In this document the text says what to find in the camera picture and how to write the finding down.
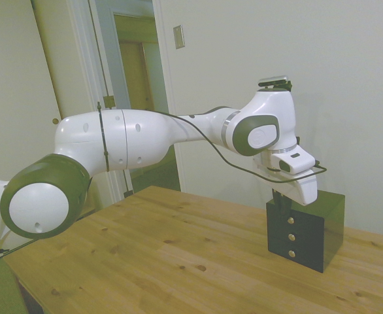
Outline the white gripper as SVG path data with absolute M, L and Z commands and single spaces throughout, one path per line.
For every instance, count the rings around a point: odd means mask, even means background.
M 296 175 L 288 174 L 285 171 L 271 171 L 261 164 L 261 155 L 253 157 L 253 171 L 257 174 L 274 181 L 286 181 L 297 179 L 288 183 L 272 183 L 262 181 L 273 189 L 273 199 L 279 215 L 289 218 L 292 200 L 306 206 L 316 201 L 318 190 L 316 176 L 313 170 L 308 169 Z

